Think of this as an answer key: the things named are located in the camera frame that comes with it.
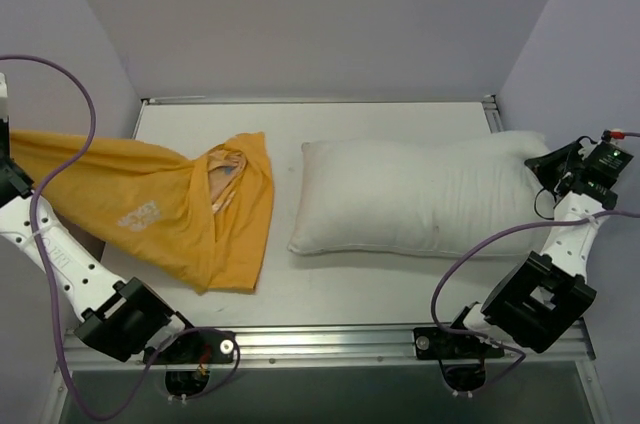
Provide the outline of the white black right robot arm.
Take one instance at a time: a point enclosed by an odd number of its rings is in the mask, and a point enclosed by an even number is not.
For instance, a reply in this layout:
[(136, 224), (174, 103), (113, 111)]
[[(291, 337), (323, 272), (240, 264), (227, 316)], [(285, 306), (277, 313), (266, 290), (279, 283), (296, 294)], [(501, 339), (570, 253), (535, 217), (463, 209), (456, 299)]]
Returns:
[(618, 215), (613, 187), (632, 155), (619, 145), (627, 133), (606, 130), (599, 141), (579, 140), (526, 160), (543, 190), (556, 199), (549, 235), (510, 271), (482, 303), (465, 308), (445, 327), (444, 344), (464, 357), (480, 342), (493, 347), (514, 343), (546, 351), (593, 304), (587, 261), (600, 227)]

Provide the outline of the aluminium front rail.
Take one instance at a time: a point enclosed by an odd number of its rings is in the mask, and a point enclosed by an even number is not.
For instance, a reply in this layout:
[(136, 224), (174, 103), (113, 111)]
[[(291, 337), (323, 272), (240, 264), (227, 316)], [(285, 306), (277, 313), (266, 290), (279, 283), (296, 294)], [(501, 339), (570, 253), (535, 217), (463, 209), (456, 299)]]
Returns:
[[(484, 364), (489, 368), (508, 365), (519, 354), (515, 349), (503, 350), (497, 359), (482, 360), (418, 360), (414, 350), (413, 329), (416, 324), (345, 325), (309, 327), (239, 327), (232, 332), (245, 368), (257, 367), (362, 367), (376, 365), (438, 365)], [(65, 337), (63, 350), (72, 371), (142, 370), (143, 352), (120, 362), (84, 345), (78, 338)], [(152, 365), (153, 369), (194, 371), (229, 369), (230, 364)]]

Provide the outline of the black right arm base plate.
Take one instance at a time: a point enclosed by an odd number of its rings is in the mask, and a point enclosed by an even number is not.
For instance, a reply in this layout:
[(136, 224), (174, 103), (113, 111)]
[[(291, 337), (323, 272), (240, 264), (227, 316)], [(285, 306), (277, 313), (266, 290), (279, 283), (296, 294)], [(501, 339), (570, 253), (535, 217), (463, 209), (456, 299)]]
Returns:
[(482, 360), (502, 358), (502, 349), (481, 343), (476, 337), (451, 334), (436, 326), (416, 327), (412, 331), (418, 360)]

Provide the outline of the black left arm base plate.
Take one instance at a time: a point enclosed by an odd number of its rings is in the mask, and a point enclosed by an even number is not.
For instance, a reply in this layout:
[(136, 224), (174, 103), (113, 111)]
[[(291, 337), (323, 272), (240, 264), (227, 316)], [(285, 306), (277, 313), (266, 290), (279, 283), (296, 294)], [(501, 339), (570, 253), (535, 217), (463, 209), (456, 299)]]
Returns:
[(170, 334), (148, 345), (142, 362), (147, 365), (230, 364), (235, 334), (213, 327), (195, 327)]

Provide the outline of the white pillow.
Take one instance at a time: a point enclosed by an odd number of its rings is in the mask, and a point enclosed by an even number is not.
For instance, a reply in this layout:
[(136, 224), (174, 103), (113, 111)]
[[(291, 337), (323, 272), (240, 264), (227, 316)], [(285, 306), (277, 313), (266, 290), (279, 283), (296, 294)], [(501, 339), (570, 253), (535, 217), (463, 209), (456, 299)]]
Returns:
[(302, 146), (301, 198), (288, 248), (457, 258), (508, 228), (538, 221), (552, 198), (524, 165), (543, 135), (507, 131), (440, 145), (379, 140)]

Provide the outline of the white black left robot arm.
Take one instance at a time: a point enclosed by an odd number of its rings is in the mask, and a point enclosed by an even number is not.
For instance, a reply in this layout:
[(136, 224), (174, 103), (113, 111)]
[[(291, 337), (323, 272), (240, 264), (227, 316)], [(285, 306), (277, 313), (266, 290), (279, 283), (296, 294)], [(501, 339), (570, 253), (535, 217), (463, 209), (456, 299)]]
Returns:
[(80, 325), (75, 335), (88, 347), (118, 361), (166, 341), (166, 352), (179, 363), (194, 361), (200, 335), (152, 289), (137, 278), (124, 281), (99, 264), (60, 223), (41, 198), (34, 215), (33, 180), (10, 157), (9, 124), (1, 119), (1, 236), (46, 267), (36, 244), (40, 236), (56, 283)]

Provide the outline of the orange pillowcase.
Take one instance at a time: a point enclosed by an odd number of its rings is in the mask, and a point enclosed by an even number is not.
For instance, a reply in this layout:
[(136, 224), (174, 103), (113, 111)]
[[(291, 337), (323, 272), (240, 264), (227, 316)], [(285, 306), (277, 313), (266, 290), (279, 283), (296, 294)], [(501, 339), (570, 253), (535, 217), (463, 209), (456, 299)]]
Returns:
[(263, 133), (189, 159), (136, 140), (96, 138), (44, 190), (62, 216), (198, 293), (252, 293), (274, 205)]

